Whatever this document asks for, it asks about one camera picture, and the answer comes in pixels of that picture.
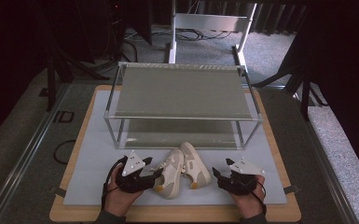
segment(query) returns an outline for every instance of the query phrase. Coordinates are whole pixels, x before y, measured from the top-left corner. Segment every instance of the metal rail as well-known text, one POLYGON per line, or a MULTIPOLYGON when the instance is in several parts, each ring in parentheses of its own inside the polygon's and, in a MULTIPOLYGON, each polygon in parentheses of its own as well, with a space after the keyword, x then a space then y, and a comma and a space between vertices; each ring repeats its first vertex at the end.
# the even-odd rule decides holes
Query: metal rail
POLYGON ((62 98, 66 94, 69 85, 70 84, 68 83, 63 83, 60 87, 59 91, 57 92, 57 100, 55 105, 51 108, 49 112, 46 113, 42 121, 39 123, 39 126, 37 127, 26 149, 24 149, 24 151, 22 152, 15 166, 8 174, 4 185, 0 189, 0 217, 3 215, 8 203, 14 195, 32 159, 34 158, 40 143, 45 137, 48 127, 54 120, 55 114, 58 111, 58 107, 60 106, 62 98))

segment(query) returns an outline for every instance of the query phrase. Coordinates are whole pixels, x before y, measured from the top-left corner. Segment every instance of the sneaker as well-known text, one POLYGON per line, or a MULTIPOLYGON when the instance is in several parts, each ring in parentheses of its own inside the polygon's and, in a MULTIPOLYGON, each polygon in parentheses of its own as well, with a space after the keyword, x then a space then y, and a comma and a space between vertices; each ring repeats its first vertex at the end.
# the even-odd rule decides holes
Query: sneaker
POLYGON ((185 155, 185 165, 183 173, 190 177, 191 189, 199 189, 211 183, 211 175, 202 163, 196 149, 188 142, 183 143, 180 149, 185 155))
POLYGON ((172 149, 165 162, 156 169, 163 169, 153 189, 166 199, 173 199, 179 193, 179 179, 184 165, 184 155, 179 149, 172 149))

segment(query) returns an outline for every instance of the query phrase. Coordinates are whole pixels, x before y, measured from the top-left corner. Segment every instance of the metal bracket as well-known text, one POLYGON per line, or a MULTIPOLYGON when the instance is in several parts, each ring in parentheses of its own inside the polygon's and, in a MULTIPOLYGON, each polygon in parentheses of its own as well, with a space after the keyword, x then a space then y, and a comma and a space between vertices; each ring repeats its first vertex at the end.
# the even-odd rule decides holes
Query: metal bracket
POLYGON ((296 185, 292 185, 292 186, 284 188, 283 191, 284 191, 284 194, 288 194, 288 193, 292 193, 292 192, 297 193, 297 192, 301 191, 301 189, 296 185))
POLYGON ((60 189, 60 188, 57 188, 57 187, 51 187, 49 190, 48 190, 49 193, 53 193, 55 195, 58 195, 58 196, 61 196, 61 197, 65 197, 66 195, 66 190, 65 189, 60 189))

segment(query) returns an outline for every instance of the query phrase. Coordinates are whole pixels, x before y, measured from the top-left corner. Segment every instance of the shoe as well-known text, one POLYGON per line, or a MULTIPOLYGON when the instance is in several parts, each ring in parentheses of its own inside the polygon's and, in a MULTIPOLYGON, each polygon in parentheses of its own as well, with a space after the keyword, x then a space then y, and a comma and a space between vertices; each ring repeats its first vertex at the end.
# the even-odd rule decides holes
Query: shoe
POLYGON ((190 177, 191 189, 199 189, 211 183, 211 175, 202 163, 196 149, 188 142, 183 143, 180 149, 185 155, 185 165, 183 173, 190 177))
POLYGON ((153 189, 166 199, 173 199, 179 193, 180 175, 184 165, 184 154, 178 148, 172 149, 165 162, 157 168, 163 169, 159 178, 156 178, 153 189))

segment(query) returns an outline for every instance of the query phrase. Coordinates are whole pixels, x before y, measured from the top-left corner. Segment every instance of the table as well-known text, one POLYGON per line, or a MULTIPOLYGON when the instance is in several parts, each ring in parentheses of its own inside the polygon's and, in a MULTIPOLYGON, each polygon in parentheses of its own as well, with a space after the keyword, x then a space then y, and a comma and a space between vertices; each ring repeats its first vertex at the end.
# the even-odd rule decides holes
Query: table
MULTIPOLYGON (((97 91, 110 91, 112 86, 102 85, 95 89, 89 109, 84 118, 78 138, 76 140, 71 159, 60 184, 61 189, 67 190, 69 181, 75 170, 77 156, 84 138, 97 91)), ((269 147, 283 187, 291 186, 289 177, 284 168, 283 160, 275 142, 269 120, 262 105, 261 98, 255 91, 255 98, 263 115, 263 128, 269 141, 269 147)), ((288 193, 287 204, 268 204, 268 221, 289 221, 295 222, 301 219, 295 194, 288 193)), ((100 206, 67 206, 63 205, 63 197, 56 196, 50 210, 50 219, 57 222, 70 221, 94 221, 100 212, 100 206)), ((240 214, 235 205, 176 205, 176 206, 133 206, 127 214, 128 222, 238 222, 240 214)))

